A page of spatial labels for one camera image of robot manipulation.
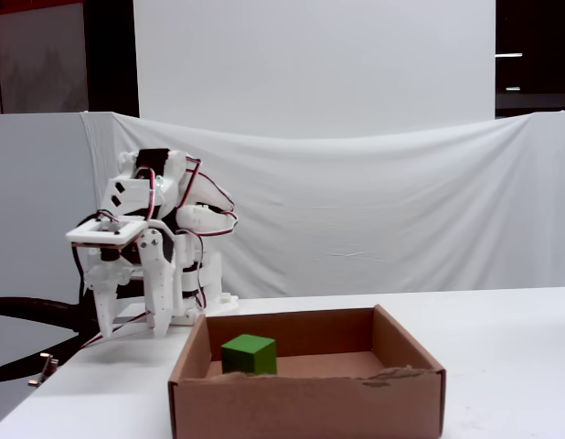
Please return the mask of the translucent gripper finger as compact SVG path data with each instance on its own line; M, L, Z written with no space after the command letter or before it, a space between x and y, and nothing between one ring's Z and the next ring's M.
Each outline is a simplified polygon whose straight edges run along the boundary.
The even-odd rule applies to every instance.
M103 338L112 335L117 288L130 282L133 271L133 265L127 260L88 260L85 281L93 292L97 321Z

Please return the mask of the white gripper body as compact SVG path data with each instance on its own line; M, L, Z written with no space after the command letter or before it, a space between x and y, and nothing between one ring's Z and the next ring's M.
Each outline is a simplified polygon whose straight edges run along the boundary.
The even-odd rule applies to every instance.
M174 177L120 175L108 182L98 211L114 222L161 220L176 230L178 195L179 181Z

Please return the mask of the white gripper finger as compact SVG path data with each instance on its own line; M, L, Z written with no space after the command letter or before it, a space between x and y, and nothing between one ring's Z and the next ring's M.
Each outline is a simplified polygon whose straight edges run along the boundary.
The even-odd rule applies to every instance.
M155 337L164 337L173 316L174 267L164 255L163 235L146 229L137 240L143 271L144 304L147 322Z

